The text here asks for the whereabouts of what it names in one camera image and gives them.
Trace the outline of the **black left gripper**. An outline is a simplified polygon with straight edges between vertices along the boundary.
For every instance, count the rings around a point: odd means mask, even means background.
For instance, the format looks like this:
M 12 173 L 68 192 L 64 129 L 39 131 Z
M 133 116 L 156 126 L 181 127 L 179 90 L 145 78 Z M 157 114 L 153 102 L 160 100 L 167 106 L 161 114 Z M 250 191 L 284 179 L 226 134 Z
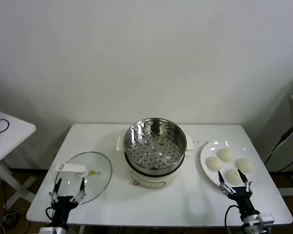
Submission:
M 49 192 L 51 207 L 54 211 L 52 221 L 67 221 L 70 211 L 75 209 L 85 196 L 84 178 L 82 179 L 80 189 L 75 196 L 59 196 L 58 191 L 61 182 L 62 179 L 60 178 L 55 183 L 53 191 Z

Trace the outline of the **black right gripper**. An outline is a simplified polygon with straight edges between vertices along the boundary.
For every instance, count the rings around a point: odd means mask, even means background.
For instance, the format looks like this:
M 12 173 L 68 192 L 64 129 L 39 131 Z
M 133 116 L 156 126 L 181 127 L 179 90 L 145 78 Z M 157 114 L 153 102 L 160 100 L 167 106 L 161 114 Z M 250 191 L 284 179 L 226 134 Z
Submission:
M 239 169 L 237 170 L 241 180 L 243 181 L 245 187 L 229 187 L 220 173 L 218 171 L 218 179 L 219 179 L 219 188 L 225 194 L 228 195 L 228 198 L 235 201 L 237 203 L 240 216 L 248 217 L 256 214 L 256 209 L 254 208 L 250 197 L 252 195 L 252 182 L 247 179 L 245 174 L 243 174 Z

